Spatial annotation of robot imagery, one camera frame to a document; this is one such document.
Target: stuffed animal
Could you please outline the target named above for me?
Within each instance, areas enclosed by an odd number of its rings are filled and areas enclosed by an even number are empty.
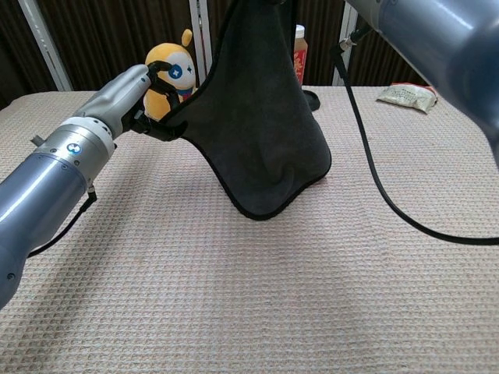
[[[177,89],[180,101],[187,99],[196,85],[196,70],[194,62],[186,47],[193,39],[193,32],[185,30],[182,34],[182,45],[173,43],[159,44],[149,51],[146,65],[154,61],[165,61],[172,65],[167,72],[160,72],[158,76]],[[170,104],[165,95],[148,90],[143,99],[143,106],[147,117],[156,121],[170,112]]]

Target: dark gray cloth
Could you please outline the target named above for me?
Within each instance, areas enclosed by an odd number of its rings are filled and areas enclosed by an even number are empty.
[[[295,7],[235,0],[207,80],[167,117],[167,125],[187,122],[182,137],[255,220],[280,213],[331,166],[292,64]]]

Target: black cable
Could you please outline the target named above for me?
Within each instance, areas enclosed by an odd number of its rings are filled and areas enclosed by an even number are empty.
[[[81,215],[85,213],[87,209],[90,208],[90,206],[96,201],[97,201],[97,194],[95,193],[94,187],[91,187],[88,192],[88,199],[85,201],[85,203],[83,203],[83,205],[78,210],[78,213],[75,214],[75,217],[72,218],[72,220],[68,223],[68,225],[64,228],[64,230],[62,230],[56,237],[54,237],[47,244],[42,245],[40,248],[37,248],[34,251],[32,251],[27,258],[29,259],[30,257],[39,255],[40,253],[45,252],[47,249],[55,245],[69,232],[69,230],[71,230],[71,228],[78,221]]]
[[[408,216],[398,206],[395,205],[395,203],[391,200],[390,196],[385,191],[381,183],[380,177],[377,174],[377,170],[374,165],[373,155],[371,154],[369,142],[367,141],[366,130],[364,128],[363,120],[360,115],[359,107],[357,106],[355,96],[353,95],[352,86],[350,85],[349,82],[349,77],[346,71],[345,63],[343,62],[342,54],[337,53],[336,52],[337,50],[338,49],[333,48],[333,53],[332,53],[333,61],[334,64],[336,65],[336,69],[338,69],[340,77],[343,79],[343,82],[345,83],[345,88],[349,95],[350,103],[352,104],[352,109],[355,114],[357,124],[359,125],[359,131],[360,135],[362,136],[362,143],[364,145],[364,150],[366,151],[367,162],[369,163],[369,169],[371,170],[371,175],[373,176],[377,189],[380,191],[381,196],[383,196],[383,199],[388,204],[388,206],[405,222],[407,222],[414,228],[420,230],[421,232],[429,236],[432,236],[434,238],[444,240],[446,242],[465,244],[465,245],[499,245],[499,238],[466,238],[466,237],[442,234],[438,231],[427,228],[426,226],[413,220],[410,216]]]

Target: bottle cap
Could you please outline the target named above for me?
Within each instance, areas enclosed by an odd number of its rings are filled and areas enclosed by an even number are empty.
[[[305,37],[305,27],[302,25],[296,25],[295,39],[301,39]]]

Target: plush toy eye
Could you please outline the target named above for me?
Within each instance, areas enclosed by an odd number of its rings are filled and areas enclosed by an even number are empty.
[[[174,64],[172,66],[172,68],[170,70],[168,70],[168,75],[172,79],[180,79],[180,77],[182,76],[182,74],[183,74],[182,68],[179,65],[177,65],[177,64]]]

